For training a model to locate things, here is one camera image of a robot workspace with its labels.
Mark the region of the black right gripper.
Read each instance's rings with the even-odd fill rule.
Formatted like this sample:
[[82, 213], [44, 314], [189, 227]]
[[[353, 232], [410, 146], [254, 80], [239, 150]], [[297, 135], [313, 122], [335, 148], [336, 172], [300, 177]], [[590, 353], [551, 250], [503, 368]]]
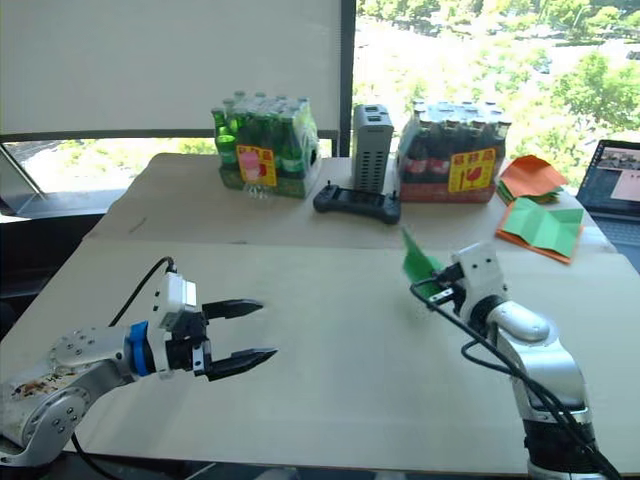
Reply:
[[428, 300], [438, 307], [448, 302], [454, 305], [453, 312], [461, 313], [461, 308], [466, 300], [466, 288], [462, 285], [465, 278], [463, 268], [460, 264], [452, 264], [435, 273], [436, 285], [443, 291], [431, 295]]

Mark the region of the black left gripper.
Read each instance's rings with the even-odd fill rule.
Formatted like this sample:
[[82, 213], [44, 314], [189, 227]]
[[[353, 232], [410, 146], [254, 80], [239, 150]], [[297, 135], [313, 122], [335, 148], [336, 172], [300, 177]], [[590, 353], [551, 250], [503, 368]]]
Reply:
[[265, 363], [278, 352], [276, 348], [236, 351], [225, 359], [213, 361], [209, 366], [206, 360], [209, 320], [244, 317], [263, 307], [263, 303], [253, 299], [228, 299], [205, 303], [202, 312], [181, 313], [169, 329], [171, 338], [165, 342], [169, 368], [172, 371], [191, 371], [195, 376], [205, 374], [213, 382], [246, 373]]

